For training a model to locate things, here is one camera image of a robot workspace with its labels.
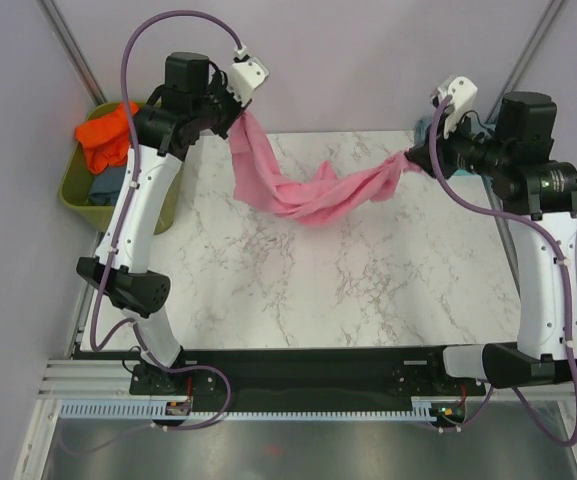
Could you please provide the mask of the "pink t shirt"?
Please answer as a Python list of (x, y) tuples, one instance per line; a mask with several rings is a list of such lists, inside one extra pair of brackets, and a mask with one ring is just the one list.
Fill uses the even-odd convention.
[(332, 164), (325, 161), (311, 180), (292, 180), (282, 173), (268, 136), (249, 113), (231, 128), (229, 147), (234, 199), (307, 226), (336, 221), (368, 201), (389, 200), (402, 175), (421, 171), (399, 151), (376, 167), (344, 177), (339, 177)]

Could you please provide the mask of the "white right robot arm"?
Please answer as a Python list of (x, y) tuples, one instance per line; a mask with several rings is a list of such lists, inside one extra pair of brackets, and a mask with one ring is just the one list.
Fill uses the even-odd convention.
[(436, 93), (431, 126), (407, 159), (445, 184), (465, 170), (490, 180), (509, 223), (520, 289), (514, 342), (449, 346), (426, 368), (426, 381), (445, 394), (462, 378), (498, 389), (577, 380), (577, 170), (550, 153), (557, 106), (537, 92), (504, 95), (491, 136), (474, 134), (467, 100)]

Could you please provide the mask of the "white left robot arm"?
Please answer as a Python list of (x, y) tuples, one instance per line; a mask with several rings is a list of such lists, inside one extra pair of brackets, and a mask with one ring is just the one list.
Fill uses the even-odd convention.
[(112, 218), (95, 254), (79, 259), (77, 272), (136, 334), (133, 395), (182, 394), (188, 382), (165, 309), (171, 281), (149, 268), (165, 198), (201, 133), (227, 137), (268, 75), (260, 60), (244, 54), (222, 71), (205, 55), (175, 52), (166, 59), (163, 84), (131, 118), (126, 173)]

